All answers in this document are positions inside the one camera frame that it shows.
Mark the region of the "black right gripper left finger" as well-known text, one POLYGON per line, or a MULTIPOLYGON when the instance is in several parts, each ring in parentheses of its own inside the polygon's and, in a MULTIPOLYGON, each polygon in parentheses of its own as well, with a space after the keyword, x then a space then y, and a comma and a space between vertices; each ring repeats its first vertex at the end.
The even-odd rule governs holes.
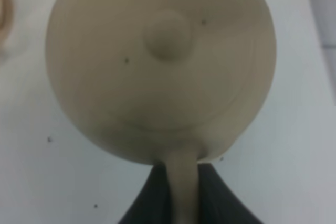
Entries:
POLYGON ((154 165, 137 198, 119 223, 176 223, 167 168, 154 165))

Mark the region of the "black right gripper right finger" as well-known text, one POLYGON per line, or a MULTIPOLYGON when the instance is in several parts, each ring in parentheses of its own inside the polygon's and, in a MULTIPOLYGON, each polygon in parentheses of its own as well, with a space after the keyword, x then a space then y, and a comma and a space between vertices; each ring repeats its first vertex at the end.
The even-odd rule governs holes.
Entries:
POLYGON ((198 178, 199 210, 197 223, 261 223, 229 189, 212 164, 199 164, 198 178))

